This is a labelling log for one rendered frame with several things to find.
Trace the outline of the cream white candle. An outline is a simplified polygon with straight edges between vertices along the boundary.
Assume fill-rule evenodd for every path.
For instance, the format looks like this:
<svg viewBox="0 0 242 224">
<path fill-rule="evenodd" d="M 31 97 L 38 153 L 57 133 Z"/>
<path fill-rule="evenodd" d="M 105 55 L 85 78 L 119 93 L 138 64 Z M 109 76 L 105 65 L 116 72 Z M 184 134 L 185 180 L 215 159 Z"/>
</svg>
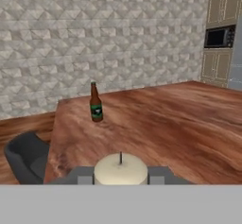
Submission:
<svg viewBox="0 0 242 224">
<path fill-rule="evenodd" d="M 95 184 L 140 185 L 147 184 L 146 164 L 128 153 L 115 153 L 102 158 L 94 169 Z"/>
</svg>

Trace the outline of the brown beer bottle green label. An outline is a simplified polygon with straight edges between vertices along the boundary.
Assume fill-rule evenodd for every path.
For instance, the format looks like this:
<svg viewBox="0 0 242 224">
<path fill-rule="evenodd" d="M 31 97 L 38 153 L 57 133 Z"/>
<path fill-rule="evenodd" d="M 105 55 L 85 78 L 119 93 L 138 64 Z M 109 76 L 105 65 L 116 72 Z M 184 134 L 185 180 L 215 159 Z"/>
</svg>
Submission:
<svg viewBox="0 0 242 224">
<path fill-rule="evenodd" d="M 99 98 L 96 84 L 94 81 L 91 83 L 90 110 L 92 120 L 94 122 L 100 122 L 103 120 L 102 102 Z"/>
</svg>

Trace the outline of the dark grey chair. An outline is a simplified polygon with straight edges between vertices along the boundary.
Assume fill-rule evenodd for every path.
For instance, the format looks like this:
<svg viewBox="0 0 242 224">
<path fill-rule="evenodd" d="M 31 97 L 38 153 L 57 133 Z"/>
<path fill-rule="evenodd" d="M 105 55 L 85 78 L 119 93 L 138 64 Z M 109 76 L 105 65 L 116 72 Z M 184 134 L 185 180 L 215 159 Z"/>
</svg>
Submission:
<svg viewBox="0 0 242 224">
<path fill-rule="evenodd" d="M 43 184 L 49 144 L 34 131 L 17 135 L 4 149 L 5 157 L 20 184 Z"/>
</svg>

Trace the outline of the grey fridge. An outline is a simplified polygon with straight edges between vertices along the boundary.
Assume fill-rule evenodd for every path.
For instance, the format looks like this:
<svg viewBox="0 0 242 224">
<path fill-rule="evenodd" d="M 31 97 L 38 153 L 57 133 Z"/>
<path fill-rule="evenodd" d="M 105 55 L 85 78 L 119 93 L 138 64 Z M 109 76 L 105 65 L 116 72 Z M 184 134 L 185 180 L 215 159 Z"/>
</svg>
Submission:
<svg viewBox="0 0 242 224">
<path fill-rule="evenodd" d="M 228 88 L 242 91 L 242 15 L 236 25 Z"/>
</svg>

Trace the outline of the beige cupboard run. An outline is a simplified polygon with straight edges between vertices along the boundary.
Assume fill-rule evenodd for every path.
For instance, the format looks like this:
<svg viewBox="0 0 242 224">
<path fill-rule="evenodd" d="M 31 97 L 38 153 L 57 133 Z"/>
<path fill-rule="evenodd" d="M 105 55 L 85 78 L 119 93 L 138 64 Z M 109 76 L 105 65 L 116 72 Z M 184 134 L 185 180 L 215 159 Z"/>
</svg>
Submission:
<svg viewBox="0 0 242 224">
<path fill-rule="evenodd" d="M 242 91 L 242 0 L 209 0 L 200 80 Z"/>
</svg>

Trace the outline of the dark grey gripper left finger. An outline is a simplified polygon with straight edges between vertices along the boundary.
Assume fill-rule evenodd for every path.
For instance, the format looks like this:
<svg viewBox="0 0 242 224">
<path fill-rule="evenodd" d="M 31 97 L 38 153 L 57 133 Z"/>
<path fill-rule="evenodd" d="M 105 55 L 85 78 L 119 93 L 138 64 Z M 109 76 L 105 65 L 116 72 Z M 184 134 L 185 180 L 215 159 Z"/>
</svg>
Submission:
<svg viewBox="0 0 242 224">
<path fill-rule="evenodd" d="M 56 178 L 51 184 L 93 185 L 94 169 L 93 166 L 77 166 L 67 176 Z"/>
</svg>

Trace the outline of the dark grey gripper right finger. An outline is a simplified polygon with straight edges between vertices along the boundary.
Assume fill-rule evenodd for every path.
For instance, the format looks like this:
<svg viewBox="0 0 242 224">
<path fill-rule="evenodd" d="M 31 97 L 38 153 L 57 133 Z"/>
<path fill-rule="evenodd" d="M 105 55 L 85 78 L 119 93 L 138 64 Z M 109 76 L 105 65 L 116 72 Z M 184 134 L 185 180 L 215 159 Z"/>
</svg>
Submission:
<svg viewBox="0 0 242 224">
<path fill-rule="evenodd" d="M 190 181 L 176 176 L 168 166 L 150 166 L 148 168 L 148 183 L 151 185 L 190 184 Z"/>
</svg>

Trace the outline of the black microwave oven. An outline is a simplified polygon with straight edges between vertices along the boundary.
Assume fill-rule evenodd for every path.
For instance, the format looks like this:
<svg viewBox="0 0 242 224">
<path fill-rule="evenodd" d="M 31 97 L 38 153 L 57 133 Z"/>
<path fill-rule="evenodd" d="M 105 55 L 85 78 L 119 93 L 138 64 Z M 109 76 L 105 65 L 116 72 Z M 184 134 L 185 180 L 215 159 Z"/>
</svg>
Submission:
<svg viewBox="0 0 242 224">
<path fill-rule="evenodd" d="M 232 48 L 236 25 L 209 28 L 205 32 L 205 48 Z"/>
</svg>

